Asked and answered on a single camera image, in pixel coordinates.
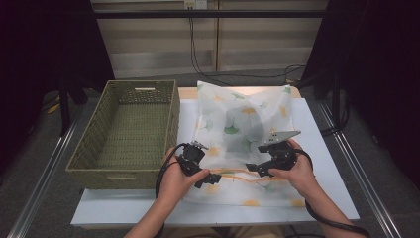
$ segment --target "person's right hand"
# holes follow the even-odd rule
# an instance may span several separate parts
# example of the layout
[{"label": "person's right hand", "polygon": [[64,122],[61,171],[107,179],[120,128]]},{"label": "person's right hand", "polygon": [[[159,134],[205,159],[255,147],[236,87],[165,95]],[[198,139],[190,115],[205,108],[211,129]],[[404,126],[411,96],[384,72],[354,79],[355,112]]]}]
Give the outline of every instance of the person's right hand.
[{"label": "person's right hand", "polygon": [[[287,140],[288,144],[294,149],[302,148],[292,139]],[[269,169],[268,172],[275,177],[280,177],[290,181],[290,184],[296,188],[299,194],[303,197],[307,197],[308,194],[311,194],[315,189],[319,189],[320,186],[318,181],[315,179],[315,176],[312,172],[311,164],[306,156],[302,154],[296,154],[297,161],[296,164],[290,171],[283,171],[278,169]]]}]

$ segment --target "woven basket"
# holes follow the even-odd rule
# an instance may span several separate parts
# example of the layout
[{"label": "woven basket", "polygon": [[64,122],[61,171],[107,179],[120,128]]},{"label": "woven basket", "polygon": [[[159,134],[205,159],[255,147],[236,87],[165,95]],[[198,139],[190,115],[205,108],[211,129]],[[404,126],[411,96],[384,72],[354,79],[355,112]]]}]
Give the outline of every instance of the woven basket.
[{"label": "woven basket", "polygon": [[108,81],[66,171],[89,189],[155,188],[178,122],[175,80]]}]

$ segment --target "black curtain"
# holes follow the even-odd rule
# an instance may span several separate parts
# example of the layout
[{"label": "black curtain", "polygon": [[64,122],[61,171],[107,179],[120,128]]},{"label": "black curtain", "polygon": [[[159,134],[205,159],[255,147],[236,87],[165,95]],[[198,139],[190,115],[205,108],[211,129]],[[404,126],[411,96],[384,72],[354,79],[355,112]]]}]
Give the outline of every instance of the black curtain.
[{"label": "black curtain", "polygon": [[334,75],[352,103],[420,187],[420,18],[415,1],[331,0],[330,11],[351,10],[322,21],[303,80],[323,98]]},{"label": "black curtain", "polygon": [[0,173],[36,123],[44,95],[69,88],[76,102],[81,88],[101,91],[114,79],[89,0],[6,0],[0,8]]}]

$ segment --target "fabric cloth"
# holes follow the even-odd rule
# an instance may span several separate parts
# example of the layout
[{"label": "fabric cloth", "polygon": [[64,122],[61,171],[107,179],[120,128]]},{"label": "fabric cloth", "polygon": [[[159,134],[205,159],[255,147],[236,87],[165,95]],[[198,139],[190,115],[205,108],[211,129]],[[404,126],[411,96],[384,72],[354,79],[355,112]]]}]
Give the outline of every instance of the fabric cloth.
[{"label": "fabric cloth", "polygon": [[249,172],[246,164],[271,159],[258,146],[272,132],[295,130],[290,87],[275,87],[253,95],[199,81],[198,119],[193,140],[209,150],[201,168],[222,176],[217,184],[192,187],[187,201],[244,206],[302,206],[302,197],[287,180]]}]

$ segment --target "wire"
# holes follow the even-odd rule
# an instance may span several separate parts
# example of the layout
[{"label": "wire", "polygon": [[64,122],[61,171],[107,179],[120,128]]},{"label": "wire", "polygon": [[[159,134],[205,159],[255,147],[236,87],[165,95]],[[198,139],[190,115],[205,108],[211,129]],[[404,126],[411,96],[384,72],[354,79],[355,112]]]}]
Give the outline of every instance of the wire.
[{"label": "wire", "polygon": [[333,128],[320,130],[321,135],[323,137],[326,137],[326,136],[333,135],[334,133],[343,130],[346,127],[347,123],[349,122],[349,118],[350,118],[350,100],[348,96],[346,95],[345,109],[343,110],[343,113],[340,119],[340,124],[335,125]]},{"label": "wire", "polygon": [[166,157],[166,159],[163,162],[163,165],[160,168],[160,171],[157,174],[157,182],[155,184],[155,196],[158,197],[158,194],[160,192],[160,184],[161,184],[161,180],[163,179],[163,175],[166,172],[167,168],[169,166],[171,166],[172,164],[170,164],[169,166],[167,165],[170,161],[170,158],[172,158],[173,154],[175,154],[176,150],[178,150],[180,147],[185,147],[187,146],[187,144],[185,143],[181,143],[179,145],[177,145],[175,148],[172,149],[172,151],[169,153],[169,155]]},{"label": "wire", "polygon": [[291,237],[296,236],[300,238],[300,235],[297,233],[296,229],[294,229],[294,226],[289,225],[289,227],[293,231],[293,235]]},{"label": "wire", "polygon": [[293,235],[284,236],[284,238],[301,237],[301,236],[325,238],[325,236],[323,236],[323,235],[317,235],[317,234],[293,234]]},{"label": "wire", "polygon": [[167,165],[166,169],[168,169],[171,165],[176,164],[176,163],[179,163],[179,162],[175,161],[175,162],[170,163],[169,165]]},{"label": "wire", "polygon": [[[242,76],[242,77],[255,77],[255,78],[276,78],[276,77],[282,77],[284,76],[284,81],[286,80],[286,77],[288,74],[297,71],[299,69],[301,69],[302,67],[305,67],[306,65],[304,64],[293,64],[293,65],[289,65],[285,70],[284,73],[281,74],[276,74],[276,75],[268,75],[268,76],[262,76],[262,75],[251,75],[251,74],[240,74],[240,73],[217,73],[217,74],[206,74],[204,73],[199,64],[198,64],[198,60],[197,60],[197,54],[196,54],[196,50],[195,50],[195,40],[194,40],[194,21],[192,20],[192,18],[189,18],[189,30],[190,30],[190,40],[191,40],[191,63],[192,66],[195,70],[195,72],[197,72],[198,74],[206,77],[207,79],[213,80],[213,81],[217,81],[220,83],[223,83],[225,85],[228,86],[232,86],[231,84],[225,82],[225,81],[221,81],[218,79],[215,79],[213,77],[215,76]],[[287,71],[288,69],[290,69],[291,67],[296,67],[295,69],[292,69],[291,71]]]},{"label": "wire", "polygon": [[[311,160],[311,158],[309,157],[309,155],[306,152],[304,152],[304,151],[302,151],[300,149],[293,149],[293,151],[295,153],[303,154],[304,156],[306,156],[306,158],[309,160],[309,162],[311,164],[311,168],[313,170],[312,160]],[[344,223],[341,223],[341,222],[332,221],[332,220],[329,220],[327,218],[324,218],[324,217],[318,215],[312,209],[311,205],[308,203],[307,200],[305,200],[305,206],[306,206],[306,210],[308,210],[308,213],[315,220],[317,220],[317,221],[319,221],[319,222],[321,222],[321,223],[323,223],[325,225],[328,225],[328,226],[331,226],[331,227],[334,227],[334,228],[338,228],[338,229],[342,229],[342,230],[347,230],[347,231],[358,233],[358,234],[362,234],[362,235],[366,236],[367,238],[370,237],[370,234],[366,230],[364,230],[362,227],[355,226],[355,225],[348,225],[348,224],[344,224]]]},{"label": "wire", "polygon": [[212,78],[209,75],[204,74],[204,72],[201,70],[200,66],[198,65],[197,54],[196,54],[196,51],[195,51],[195,41],[194,41],[194,22],[192,21],[192,18],[189,18],[189,33],[190,33],[190,38],[191,38],[190,39],[191,40],[190,41],[191,42],[190,43],[191,44],[191,50],[190,50],[191,63],[192,63],[192,67],[194,68],[195,72],[197,72],[198,74],[206,77],[209,80],[217,81],[217,82],[223,83],[227,86],[232,86],[231,84],[229,84],[227,82]]}]

